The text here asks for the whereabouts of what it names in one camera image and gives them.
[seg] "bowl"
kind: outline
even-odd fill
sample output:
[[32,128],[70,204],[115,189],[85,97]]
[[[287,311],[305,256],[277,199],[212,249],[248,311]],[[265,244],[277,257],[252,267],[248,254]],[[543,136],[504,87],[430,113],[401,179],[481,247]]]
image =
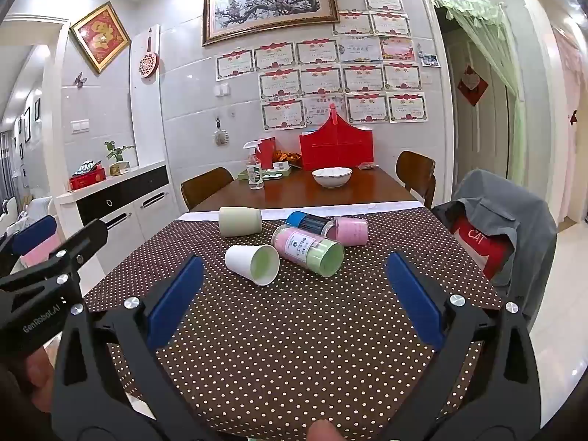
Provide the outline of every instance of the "bowl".
[[313,171],[312,176],[321,186],[327,188],[344,186],[351,178],[349,168],[326,168]]

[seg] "certificate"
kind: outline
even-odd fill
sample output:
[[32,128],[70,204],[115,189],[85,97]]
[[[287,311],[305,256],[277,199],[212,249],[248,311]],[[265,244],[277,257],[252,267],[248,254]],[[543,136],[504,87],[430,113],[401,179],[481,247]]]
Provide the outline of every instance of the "certificate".
[[384,60],[416,61],[415,46],[410,38],[380,38]]
[[339,54],[345,63],[381,61],[380,38],[374,36],[343,36],[339,38]]
[[424,93],[391,93],[388,100],[391,122],[427,120]]
[[300,70],[279,69],[259,75],[261,99],[276,96],[302,96]]
[[384,63],[386,89],[422,89],[420,68],[416,63]]
[[373,35],[368,11],[340,11],[340,23],[333,24],[334,35]]
[[398,13],[370,11],[375,35],[411,36],[408,17]]
[[334,104],[337,113],[347,120],[345,98],[342,94],[327,94],[325,96],[310,96],[303,99],[304,117],[307,125],[321,126],[329,118],[329,105]]
[[366,7],[369,10],[396,11],[404,13],[402,0],[365,0]]
[[217,81],[253,72],[254,54],[251,50],[233,51],[216,57]]
[[261,113],[263,128],[266,131],[306,127],[302,99],[283,98],[278,101],[262,101]]
[[346,93],[384,91],[384,74],[380,64],[343,66]]
[[296,55],[300,64],[339,63],[335,40],[308,40],[296,43]]
[[295,66],[294,43],[272,43],[254,49],[255,70],[279,68],[282,66]]
[[339,66],[307,66],[302,68],[302,95],[343,93]]
[[345,96],[350,123],[384,123],[390,120],[385,93]]

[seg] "pink curtain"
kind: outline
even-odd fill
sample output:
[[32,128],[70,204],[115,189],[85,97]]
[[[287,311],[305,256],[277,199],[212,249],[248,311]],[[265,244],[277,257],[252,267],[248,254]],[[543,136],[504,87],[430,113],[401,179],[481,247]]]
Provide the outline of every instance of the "pink curtain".
[[566,85],[567,96],[567,135],[568,135],[568,159],[566,169],[566,182],[563,193],[562,208],[559,214],[558,222],[563,221],[570,208],[571,187],[574,180],[574,170],[576,167],[576,124],[570,124],[574,111],[580,105],[580,96],[584,89],[584,76],[582,69],[582,58],[580,51],[574,47],[558,30],[553,31],[557,48],[559,49],[560,58],[562,59],[563,77]]

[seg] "polka dot tablecloth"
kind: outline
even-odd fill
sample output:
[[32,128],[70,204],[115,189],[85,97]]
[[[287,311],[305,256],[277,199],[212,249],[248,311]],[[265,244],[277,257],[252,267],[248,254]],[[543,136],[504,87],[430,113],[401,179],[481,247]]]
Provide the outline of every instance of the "polka dot tablecloth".
[[[499,296],[474,261],[426,209],[363,216],[370,242],[346,248],[336,275],[321,278],[282,260],[277,279],[257,287],[228,271],[234,244],[270,243],[263,232],[223,239],[217,222],[175,221],[135,250],[86,296],[91,310],[142,297],[189,254],[205,261],[202,290],[158,359],[182,395],[216,430],[272,440],[303,440],[329,419],[349,440],[369,439],[419,381],[433,350],[417,337],[386,279],[401,250],[423,273],[477,306]],[[470,355],[443,412],[463,398],[477,359]],[[140,396],[118,347],[112,355],[125,389]]]

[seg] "transparent spray bottle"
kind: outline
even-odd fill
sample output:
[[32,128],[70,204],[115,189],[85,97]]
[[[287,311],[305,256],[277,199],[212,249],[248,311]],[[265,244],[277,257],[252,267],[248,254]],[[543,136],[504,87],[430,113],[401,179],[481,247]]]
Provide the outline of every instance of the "transparent spray bottle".
[[255,150],[261,141],[251,141],[243,146],[243,149],[249,150],[249,156],[247,156],[247,176],[249,178],[249,188],[252,190],[263,188],[263,171],[261,169],[261,161],[255,155]]

